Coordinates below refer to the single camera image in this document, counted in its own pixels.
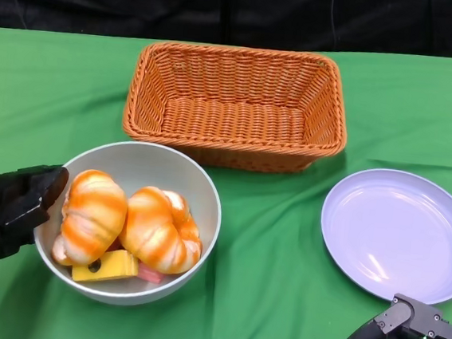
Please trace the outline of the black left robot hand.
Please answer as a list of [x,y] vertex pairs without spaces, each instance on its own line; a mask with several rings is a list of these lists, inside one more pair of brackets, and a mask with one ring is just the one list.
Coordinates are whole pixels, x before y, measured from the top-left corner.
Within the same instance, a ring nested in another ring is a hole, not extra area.
[[0,173],[0,259],[33,243],[34,229],[49,221],[49,208],[68,178],[69,171],[60,165]]

